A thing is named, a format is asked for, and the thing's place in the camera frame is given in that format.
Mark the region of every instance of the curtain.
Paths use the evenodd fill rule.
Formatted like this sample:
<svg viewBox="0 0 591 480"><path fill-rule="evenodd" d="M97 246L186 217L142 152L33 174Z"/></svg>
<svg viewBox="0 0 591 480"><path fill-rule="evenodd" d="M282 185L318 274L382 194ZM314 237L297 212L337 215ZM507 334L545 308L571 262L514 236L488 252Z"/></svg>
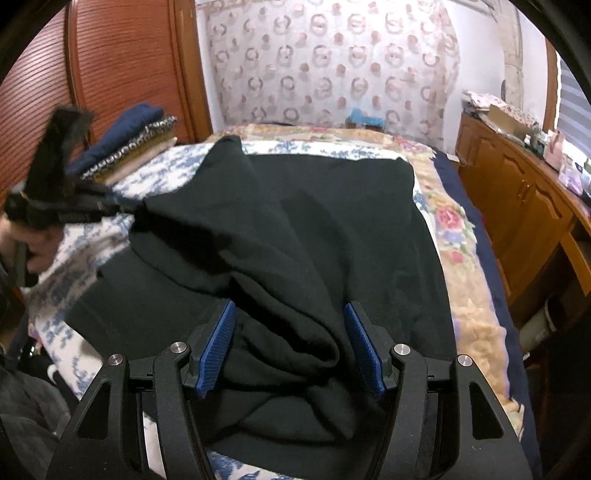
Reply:
<svg viewBox="0 0 591 480"><path fill-rule="evenodd" d="M460 55L443 0L201 5L227 125L341 127L353 107L441 147Z"/></svg>
<svg viewBox="0 0 591 480"><path fill-rule="evenodd" d="M558 130L566 140L591 157L591 105L568 65L560 59Z"/></svg>

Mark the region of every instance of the floral blanket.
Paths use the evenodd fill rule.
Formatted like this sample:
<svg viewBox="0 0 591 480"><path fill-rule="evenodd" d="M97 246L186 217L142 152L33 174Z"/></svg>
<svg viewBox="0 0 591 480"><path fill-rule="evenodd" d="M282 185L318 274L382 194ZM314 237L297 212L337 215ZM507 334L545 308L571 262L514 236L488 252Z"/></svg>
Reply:
<svg viewBox="0 0 591 480"><path fill-rule="evenodd" d="M445 193L433 167L433 151L424 145L376 132L307 127L244 126L233 129L248 154L309 153L356 160L406 158L415 170L414 201L438 248L450 297L457 349L470 355L501 401L521 435L523 408L508 398L505 330L500 327L490 292L475 253L473 225L463 209ZM133 197L170 192L194 174L223 134L199 145L173 147L122 180L115 190ZM32 333L50 353L61 376L81 397L101 366L94 349L64 322L70 306L96 278L97 269L125 248L132 218L118 216L95 225L71 225L50 271L27 293ZM155 423L144 417L148 463L164 476ZM244 465L209 452L221 480L289 480L289 477Z"/></svg>

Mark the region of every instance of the black jacket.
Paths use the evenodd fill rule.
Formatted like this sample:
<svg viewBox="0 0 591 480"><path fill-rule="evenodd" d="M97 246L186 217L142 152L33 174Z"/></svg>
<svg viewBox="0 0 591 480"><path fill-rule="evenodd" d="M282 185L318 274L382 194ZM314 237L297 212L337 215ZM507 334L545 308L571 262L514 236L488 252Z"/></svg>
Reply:
<svg viewBox="0 0 591 480"><path fill-rule="evenodd" d="M425 356L456 353L413 184L402 159L248 156L226 137L189 183L146 200L131 248L66 321L103 357L140 358L186 340L230 297L233 341L196 412L206 443L291 476L360 478L383 414L362 391L345 304L361 301Z"/></svg>

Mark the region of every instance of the white wall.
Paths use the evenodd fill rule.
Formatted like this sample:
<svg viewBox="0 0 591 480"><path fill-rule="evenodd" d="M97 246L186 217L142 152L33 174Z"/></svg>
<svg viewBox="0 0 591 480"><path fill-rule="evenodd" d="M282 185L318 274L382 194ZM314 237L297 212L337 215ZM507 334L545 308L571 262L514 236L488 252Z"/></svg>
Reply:
<svg viewBox="0 0 591 480"><path fill-rule="evenodd" d="M501 96L505 56L495 20L475 9L444 0L460 46L460 72L443 117L443 149L454 153L462 115L462 91Z"/></svg>
<svg viewBox="0 0 591 480"><path fill-rule="evenodd" d="M443 125L444 150L453 153L462 114L462 90L469 89L500 96L501 82L505 77L505 66L494 19L490 15L459 5L452 0L444 0L444 3L456 29L462 61L456 88L447 102ZM224 123L216 97L212 65L209 59L205 15L203 11L199 10L197 10L197 29L212 127L213 131L217 132L223 129Z"/></svg>
<svg viewBox="0 0 591 480"><path fill-rule="evenodd" d="M542 32L519 12L523 39L523 110L544 123L548 92L548 57Z"/></svg>
<svg viewBox="0 0 591 480"><path fill-rule="evenodd" d="M201 65L205 81L205 92L209 103L209 116L212 120L213 133L224 129L224 121L220 102L217 99L216 84L213 79L212 61L209 56L209 45L207 44L207 24L205 13L199 10L199 4L206 0L197 0L197 35L199 36L199 50L201 51Z"/></svg>

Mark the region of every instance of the window blind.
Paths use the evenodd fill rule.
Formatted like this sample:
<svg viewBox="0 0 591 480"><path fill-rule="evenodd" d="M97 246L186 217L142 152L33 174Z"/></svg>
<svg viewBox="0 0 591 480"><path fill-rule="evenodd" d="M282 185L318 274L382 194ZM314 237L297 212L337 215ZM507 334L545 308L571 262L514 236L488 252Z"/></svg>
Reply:
<svg viewBox="0 0 591 480"><path fill-rule="evenodd" d="M560 59L558 130L566 140L591 157L591 105L564 60Z"/></svg>

